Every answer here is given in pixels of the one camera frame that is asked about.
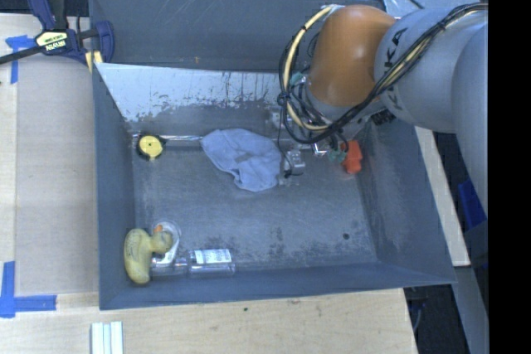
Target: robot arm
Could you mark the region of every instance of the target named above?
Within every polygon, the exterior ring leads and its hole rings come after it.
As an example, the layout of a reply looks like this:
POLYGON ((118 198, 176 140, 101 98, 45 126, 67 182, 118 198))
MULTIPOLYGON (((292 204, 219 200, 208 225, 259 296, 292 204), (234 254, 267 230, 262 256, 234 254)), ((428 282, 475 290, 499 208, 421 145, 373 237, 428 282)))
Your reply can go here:
POLYGON ((294 83, 293 56, 284 62, 281 97, 292 138, 353 138, 383 110, 409 124, 455 133, 486 213, 487 5, 424 9, 399 20, 365 5, 320 13, 329 15, 309 74, 294 83))

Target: rubber duck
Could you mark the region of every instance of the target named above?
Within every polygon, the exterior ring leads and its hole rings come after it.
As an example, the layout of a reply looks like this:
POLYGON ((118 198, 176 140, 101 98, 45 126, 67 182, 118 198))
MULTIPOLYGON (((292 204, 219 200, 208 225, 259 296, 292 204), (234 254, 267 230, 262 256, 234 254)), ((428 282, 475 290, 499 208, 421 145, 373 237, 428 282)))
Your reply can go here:
POLYGON ((173 245, 171 233, 155 229, 150 235, 144 229, 132 229, 125 236, 124 263, 127 275, 136 284, 146 284, 150 280, 149 269, 153 252, 166 254, 173 245))

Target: bin floor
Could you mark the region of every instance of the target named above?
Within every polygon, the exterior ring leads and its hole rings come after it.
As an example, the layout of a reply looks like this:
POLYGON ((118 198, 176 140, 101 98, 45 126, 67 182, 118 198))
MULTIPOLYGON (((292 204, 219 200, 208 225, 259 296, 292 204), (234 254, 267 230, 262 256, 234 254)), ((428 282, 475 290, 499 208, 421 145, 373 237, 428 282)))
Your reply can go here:
POLYGON ((248 269, 377 260, 357 178, 326 157, 303 152, 304 174, 263 192, 237 187, 198 144, 133 158, 137 226, 175 221, 180 252, 228 248, 248 269))

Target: gray bin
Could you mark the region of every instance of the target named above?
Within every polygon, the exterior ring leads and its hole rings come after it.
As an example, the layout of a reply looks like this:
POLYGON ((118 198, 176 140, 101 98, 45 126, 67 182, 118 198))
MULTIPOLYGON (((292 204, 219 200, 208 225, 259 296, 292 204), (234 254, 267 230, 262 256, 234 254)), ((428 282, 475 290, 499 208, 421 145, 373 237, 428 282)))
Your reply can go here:
MULTIPOLYGON (((409 124, 368 124, 358 136, 363 169, 356 175, 304 150, 304 174, 264 192, 236 187, 198 142, 168 145, 154 161, 135 149, 140 132, 243 128, 275 138, 267 118, 280 92, 282 51, 331 2, 90 0, 92 22, 111 21, 116 35, 113 63, 93 72, 102 309, 455 282, 409 124), (227 248, 237 272, 132 283, 125 235, 159 217, 180 226, 180 250, 227 248)), ((305 37, 298 69, 311 61, 318 31, 305 37)), ((280 146, 288 143, 281 134, 280 146)))

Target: clamp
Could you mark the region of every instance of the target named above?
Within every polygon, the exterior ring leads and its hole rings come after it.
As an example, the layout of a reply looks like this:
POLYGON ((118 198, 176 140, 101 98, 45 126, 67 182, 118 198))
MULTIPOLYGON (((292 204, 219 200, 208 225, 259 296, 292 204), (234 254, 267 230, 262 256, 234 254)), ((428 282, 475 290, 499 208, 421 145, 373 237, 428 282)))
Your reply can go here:
POLYGON ((0 65, 16 61, 27 56, 42 53, 47 56, 64 56, 90 66, 83 47, 83 40, 99 37, 100 55, 105 62, 110 61, 114 53, 114 33, 110 22, 100 21, 94 28, 85 32, 76 32, 68 27, 65 15, 65 0, 27 0, 32 15, 42 25, 42 32, 35 38, 35 46, 0 57, 0 65))

